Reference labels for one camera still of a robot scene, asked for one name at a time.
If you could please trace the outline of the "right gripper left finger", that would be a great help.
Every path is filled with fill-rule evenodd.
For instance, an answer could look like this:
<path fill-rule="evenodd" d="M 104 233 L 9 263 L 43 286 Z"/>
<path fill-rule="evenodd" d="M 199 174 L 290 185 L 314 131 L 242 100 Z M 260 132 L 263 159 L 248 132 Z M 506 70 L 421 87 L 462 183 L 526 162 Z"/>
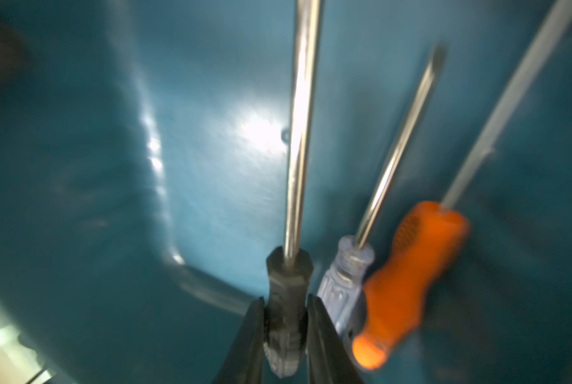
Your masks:
<path fill-rule="evenodd" d="M 265 360 L 265 301 L 253 301 L 213 384 L 262 384 Z"/>

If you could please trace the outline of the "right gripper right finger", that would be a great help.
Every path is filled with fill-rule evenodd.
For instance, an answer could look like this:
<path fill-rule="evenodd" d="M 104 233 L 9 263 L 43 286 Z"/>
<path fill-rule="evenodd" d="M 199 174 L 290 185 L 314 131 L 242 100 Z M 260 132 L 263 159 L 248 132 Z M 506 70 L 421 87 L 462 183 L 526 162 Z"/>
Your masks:
<path fill-rule="evenodd" d="M 314 294 L 308 296 L 307 312 L 308 383 L 362 384 L 324 303 Z"/>

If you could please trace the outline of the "black grey handle screwdriver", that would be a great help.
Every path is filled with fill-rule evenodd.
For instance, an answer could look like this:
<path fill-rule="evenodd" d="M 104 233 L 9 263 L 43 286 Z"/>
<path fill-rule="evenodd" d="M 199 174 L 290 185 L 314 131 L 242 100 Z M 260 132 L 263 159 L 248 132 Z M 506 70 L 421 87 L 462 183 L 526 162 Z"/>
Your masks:
<path fill-rule="evenodd" d="M 321 12 L 320 1 L 297 2 L 284 244 L 266 259 L 269 298 L 265 307 L 265 356 L 280 379 L 298 371 L 307 338 L 305 298 L 313 264 L 300 247 L 300 233 Z"/>

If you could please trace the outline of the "teal plastic storage tray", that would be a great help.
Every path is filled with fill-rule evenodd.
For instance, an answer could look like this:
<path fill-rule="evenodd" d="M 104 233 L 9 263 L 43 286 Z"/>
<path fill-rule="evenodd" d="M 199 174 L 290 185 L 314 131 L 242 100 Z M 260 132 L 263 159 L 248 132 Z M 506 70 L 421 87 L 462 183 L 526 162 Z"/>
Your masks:
<path fill-rule="evenodd" d="M 0 304 L 79 383 L 209 383 L 284 241 L 293 1 L 0 1 Z M 301 246 L 370 243 L 457 175 L 550 1 L 326 1 Z M 367 383 L 572 383 L 572 24 L 457 202 L 470 235 Z"/>

